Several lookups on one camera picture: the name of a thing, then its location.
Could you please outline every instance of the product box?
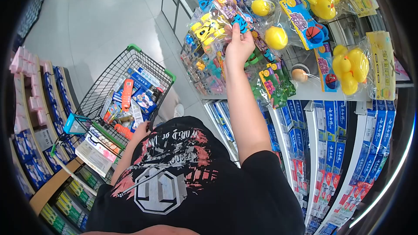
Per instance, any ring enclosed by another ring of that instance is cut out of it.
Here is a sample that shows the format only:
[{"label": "product box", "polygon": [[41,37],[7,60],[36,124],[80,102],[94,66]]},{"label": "product box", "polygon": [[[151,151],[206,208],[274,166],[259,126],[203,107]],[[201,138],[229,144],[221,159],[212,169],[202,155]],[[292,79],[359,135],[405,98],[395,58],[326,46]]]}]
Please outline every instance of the product box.
[{"label": "product box", "polygon": [[293,100],[287,100],[287,106],[289,109],[289,113],[290,113],[290,118],[292,118],[292,122],[294,127],[299,127],[299,122],[298,122],[298,117],[296,115],[296,108],[295,105],[293,103]]},{"label": "product box", "polygon": [[338,128],[337,136],[347,136],[347,102],[337,101]]},{"label": "product box", "polygon": [[298,123],[295,125],[298,125],[297,127],[299,127],[300,129],[306,129],[306,114],[303,111],[302,103],[300,102],[300,100],[294,100],[293,103],[295,105],[296,116],[298,118]]},{"label": "product box", "polygon": [[37,167],[33,160],[28,160],[24,163],[27,172],[29,173],[32,183],[36,190],[39,190],[45,183],[44,179],[40,176]]},{"label": "product box", "polygon": [[344,158],[345,142],[337,142],[335,148],[334,166],[332,172],[341,174],[342,160]]}]

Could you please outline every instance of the basketball toy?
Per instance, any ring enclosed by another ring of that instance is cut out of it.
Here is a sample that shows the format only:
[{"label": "basketball toy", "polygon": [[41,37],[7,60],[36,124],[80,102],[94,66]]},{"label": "basketball toy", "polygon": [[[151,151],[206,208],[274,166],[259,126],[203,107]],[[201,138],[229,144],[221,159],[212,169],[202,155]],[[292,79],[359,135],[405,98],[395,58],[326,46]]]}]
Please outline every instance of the basketball toy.
[{"label": "basketball toy", "polygon": [[312,44],[319,44],[324,39],[324,33],[321,33],[321,29],[317,27],[308,27],[305,34],[306,39],[309,40]]},{"label": "basketball toy", "polygon": [[337,76],[334,74],[327,74],[325,77],[325,84],[329,89],[337,88]]},{"label": "basketball toy", "polygon": [[282,50],[288,43],[288,36],[281,27],[270,27],[265,32],[265,42],[270,48]]}]

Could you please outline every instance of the person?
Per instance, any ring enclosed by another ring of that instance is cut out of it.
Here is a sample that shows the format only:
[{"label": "person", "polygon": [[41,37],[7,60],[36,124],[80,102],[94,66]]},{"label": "person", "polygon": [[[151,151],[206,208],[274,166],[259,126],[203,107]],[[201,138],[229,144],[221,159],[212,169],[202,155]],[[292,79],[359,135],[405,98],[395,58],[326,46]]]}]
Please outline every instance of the person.
[{"label": "person", "polygon": [[255,48],[233,25],[225,77],[241,168],[197,118],[136,129],[112,177],[100,186],[86,231],[159,234],[303,234],[302,210],[272,153],[244,63]]}]

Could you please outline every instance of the gray floor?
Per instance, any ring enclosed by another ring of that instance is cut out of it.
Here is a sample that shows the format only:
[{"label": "gray floor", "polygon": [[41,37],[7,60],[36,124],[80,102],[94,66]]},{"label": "gray floor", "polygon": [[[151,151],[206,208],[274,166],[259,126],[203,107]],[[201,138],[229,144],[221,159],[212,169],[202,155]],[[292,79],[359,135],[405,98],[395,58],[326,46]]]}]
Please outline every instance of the gray floor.
[{"label": "gray floor", "polygon": [[137,44],[177,76],[160,117],[170,119],[176,104],[182,103],[185,115],[201,119],[218,136],[184,75],[181,45],[160,8],[161,0],[45,0],[25,47],[40,59],[66,67],[80,102],[127,45]]}]

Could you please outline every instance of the toy packaging card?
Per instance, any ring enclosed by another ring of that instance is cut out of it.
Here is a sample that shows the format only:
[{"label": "toy packaging card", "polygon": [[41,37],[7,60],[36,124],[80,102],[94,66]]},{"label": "toy packaging card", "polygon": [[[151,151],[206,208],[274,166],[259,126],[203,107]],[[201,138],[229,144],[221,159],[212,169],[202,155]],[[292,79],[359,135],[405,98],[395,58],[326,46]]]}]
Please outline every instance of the toy packaging card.
[{"label": "toy packaging card", "polygon": [[318,64],[322,91],[337,92],[339,81],[332,69],[332,54],[329,43],[324,43],[323,46],[314,48],[313,52],[315,53],[316,62]]},{"label": "toy packaging card", "polygon": [[324,32],[306,10],[301,0],[281,0],[280,5],[290,18],[306,50],[323,46]]}]

